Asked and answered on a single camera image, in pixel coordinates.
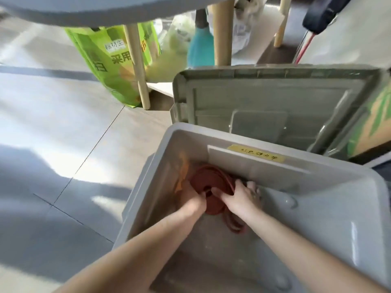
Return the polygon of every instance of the forearm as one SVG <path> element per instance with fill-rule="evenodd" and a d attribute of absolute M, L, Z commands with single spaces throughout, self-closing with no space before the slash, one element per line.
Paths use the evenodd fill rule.
<path fill-rule="evenodd" d="M 387 292 L 262 211 L 244 220 L 313 293 Z"/>
<path fill-rule="evenodd" d="M 57 293 L 146 292 L 200 215 L 179 209 L 86 267 Z"/>

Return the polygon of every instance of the gray tabletop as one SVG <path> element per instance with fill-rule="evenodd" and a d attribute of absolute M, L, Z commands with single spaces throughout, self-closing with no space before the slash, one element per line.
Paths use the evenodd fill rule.
<path fill-rule="evenodd" d="M 149 21 L 224 0 L 0 0 L 10 14 L 58 26 L 112 26 Z"/>

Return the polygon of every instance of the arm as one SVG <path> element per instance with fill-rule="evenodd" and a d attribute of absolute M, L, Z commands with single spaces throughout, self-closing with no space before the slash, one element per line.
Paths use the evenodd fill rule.
<path fill-rule="evenodd" d="M 387 290 L 362 273 L 306 240 L 264 213 L 253 196 L 255 183 L 245 187 L 236 181 L 233 196 L 212 188 L 237 216 L 272 249 L 298 279 L 314 293 L 386 293 Z"/>
<path fill-rule="evenodd" d="M 188 181 L 179 199 L 178 211 L 86 267 L 55 293 L 147 292 L 206 210 L 205 197 Z"/>

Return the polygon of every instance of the yellow label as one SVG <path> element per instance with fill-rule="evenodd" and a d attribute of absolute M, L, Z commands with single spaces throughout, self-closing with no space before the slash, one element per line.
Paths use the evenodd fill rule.
<path fill-rule="evenodd" d="M 242 146 L 242 145 L 235 145 L 234 144 L 234 145 L 229 146 L 227 149 L 235 151 L 235 152 L 251 155 L 254 157 L 258 157 L 258 158 L 263 158 L 263 159 L 267 159 L 270 161 L 275 161 L 275 162 L 284 162 L 284 160 L 285 160 L 285 157 L 282 155 L 278 155 L 275 153 L 263 151 L 261 149 L 246 147 L 246 146 Z"/>

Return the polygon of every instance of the hand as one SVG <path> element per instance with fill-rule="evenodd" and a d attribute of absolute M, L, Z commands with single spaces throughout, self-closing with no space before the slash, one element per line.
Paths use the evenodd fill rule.
<path fill-rule="evenodd" d="M 212 193 L 220 198 L 232 213 L 246 221 L 246 217 L 250 213 L 261 209 L 260 200 L 256 195 L 256 193 L 259 195 L 259 192 L 256 188 L 255 182 L 247 182 L 246 187 L 238 179 L 235 181 L 235 193 L 233 195 L 226 194 L 216 187 L 212 188 Z"/>
<path fill-rule="evenodd" d="M 177 197 L 178 208 L 187 214 L 197 213 L 201 216 L 206 210 L 205 192 L 198 194 L 188 180 L 182 182 L 182 190 L 177 192 Z"/>

